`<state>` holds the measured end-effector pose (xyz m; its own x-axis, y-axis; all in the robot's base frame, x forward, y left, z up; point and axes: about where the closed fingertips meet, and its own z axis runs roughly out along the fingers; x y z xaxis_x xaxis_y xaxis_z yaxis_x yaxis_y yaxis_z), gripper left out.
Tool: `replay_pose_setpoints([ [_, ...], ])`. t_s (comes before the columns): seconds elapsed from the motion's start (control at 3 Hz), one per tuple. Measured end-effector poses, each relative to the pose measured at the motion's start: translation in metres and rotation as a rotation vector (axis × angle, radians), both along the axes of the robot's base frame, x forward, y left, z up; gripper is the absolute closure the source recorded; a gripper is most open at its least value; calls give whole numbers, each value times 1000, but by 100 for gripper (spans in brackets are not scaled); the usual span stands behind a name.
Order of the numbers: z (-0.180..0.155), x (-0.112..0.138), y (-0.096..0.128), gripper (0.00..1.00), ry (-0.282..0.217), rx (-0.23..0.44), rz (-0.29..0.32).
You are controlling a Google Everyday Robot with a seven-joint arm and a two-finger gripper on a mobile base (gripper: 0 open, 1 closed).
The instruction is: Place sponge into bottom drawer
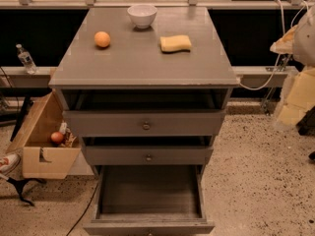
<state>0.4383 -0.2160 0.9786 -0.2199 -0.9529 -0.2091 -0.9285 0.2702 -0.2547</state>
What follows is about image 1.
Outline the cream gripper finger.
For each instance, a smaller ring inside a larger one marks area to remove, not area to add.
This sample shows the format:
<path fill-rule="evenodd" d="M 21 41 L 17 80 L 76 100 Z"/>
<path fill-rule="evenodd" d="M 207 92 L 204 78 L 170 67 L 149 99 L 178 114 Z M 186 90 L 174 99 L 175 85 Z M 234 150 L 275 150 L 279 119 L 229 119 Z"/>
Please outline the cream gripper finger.
<path fill-rule="evenodd" d="M 293 26 L 289 29 L 281 38 L 271 45 L 270 50 L 278 54 L 292 54 L 296 28 L 297 26 Z"/>

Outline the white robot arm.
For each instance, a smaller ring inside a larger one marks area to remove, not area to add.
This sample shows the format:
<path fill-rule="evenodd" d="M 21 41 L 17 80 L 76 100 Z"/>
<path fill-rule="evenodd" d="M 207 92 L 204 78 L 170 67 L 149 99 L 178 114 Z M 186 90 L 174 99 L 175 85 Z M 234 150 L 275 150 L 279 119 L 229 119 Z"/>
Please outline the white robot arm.
<path fill-rule="evenodd" d="M 292 26 L 270 50 L 278 54 L 291 54 L 303 65 L 296 75 L 286 77 L 281 101 L 275 111 L 276 126 L 294 127 L 306 113 L 315 107 L 315 6 L 309 8 L 297 25 Z"/>

